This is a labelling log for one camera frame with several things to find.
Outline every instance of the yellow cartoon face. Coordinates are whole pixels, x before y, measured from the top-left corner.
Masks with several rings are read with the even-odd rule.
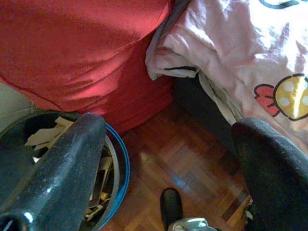
[[[254,92],[256,101],[273,117],[280,112],[293,121],[308,116],[308,77],[305,74],[287,76],[275,87],[259,84]]]
[[[281,112],[291,120],[308,115],[308,78],[297,74],[282,79],[275,88],[274,99]]]

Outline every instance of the wall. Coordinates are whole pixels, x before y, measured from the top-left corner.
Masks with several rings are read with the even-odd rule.
[[[34,110],[34,104],[25,96],[0,83],[0,131]]]

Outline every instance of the cartoon print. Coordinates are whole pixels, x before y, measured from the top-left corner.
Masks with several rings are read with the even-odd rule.
[[[299,4],[299,1],[296,1],[296,0],[290,0],[290,1],[285,1],[285,2],[277,1],[277,5],[270,4],[266,0],[259,0],[259,2],[268,8],[276,9],[276,10],[282,10],[284,8],[288,8],[290,6],[296,6]]]
[[[287,76],[275,87],[260,84],[254,91],[257,102],[273,117],[280,112],[293,121],[308,116],[308,77],[305,74]]]

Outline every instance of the parquet floor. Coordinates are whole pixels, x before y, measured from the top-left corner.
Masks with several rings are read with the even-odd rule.
[[[176,103],[123,136],[131,160],[126,198],[102,231],[163,231],[159,197],[181,194],[185,217],[241,231],[250,200],[236,159]]]

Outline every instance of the red bean bag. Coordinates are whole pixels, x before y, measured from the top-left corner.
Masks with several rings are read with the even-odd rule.
[[[171,0],[2,0],[0,80],[39,108],[103,115],[119,132],[171,101],[172,80],[151,81],[151,33]]]

